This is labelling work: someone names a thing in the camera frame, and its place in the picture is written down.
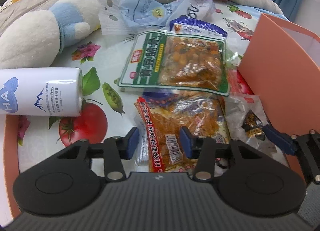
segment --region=moisturizing spray can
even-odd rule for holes
[[[0,70],[0,114],[79,116],[81,106],[80,68]]]

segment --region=white plush toy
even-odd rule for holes
[[[99,8],[97,0],[59,0],[26,13],[0,37],[0,69],[50,66],[64,47],[98,28]]]

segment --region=pea pod print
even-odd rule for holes
[[[104,97],[106,98],[106,101],[110,105],[110,107],[117,113],[120,113],[122,116],[122,114],[124,114],[125,112],[123,111],[122,100],[118,93],[108,83],[104,83],[102,85],[102,90]]]

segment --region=food packaging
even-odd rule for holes
[[[119,87],[229,94],[225,40],[165,30],[138,34]]]
[[[151,172],[192,173],[197,160],[184,155],[179,138],[182,126],[195,136],[229,142],[220,103],[212,94],[184,92],[167,107],[147,103],[141,97],[136,107],[146,124]]]
[[[264,149],[267,138],[262,127],[268,124],[257,95],[234,94],[225,100],[225,118],[230,137],[241,140],[255,149]]]
[[[47,67],[0,70],[0,114],[79,116],[82,72]]]
[[[228,33],[221,27],[198,19],[180,17],[170,22],[170,30],[177,34],[201,35],[207,37],[226,38]]]

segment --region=blue mountain logo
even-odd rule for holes
[[[43,90],[41,90],[41,92],[36,96],[37,97],[37,101],[34,103],[34,106],[38,107],[40,110],[43,110],[44,112],[46,112],[44,109],[43,109],[43,104],[40,103],[40,100],[43,100],[40,96],[43,95]]]
[[[18,103],[14,92],[18,88],[18,79],[10,78],[3,84],[4,88],[0,90],[0,109],[8,113],[18,111]]]

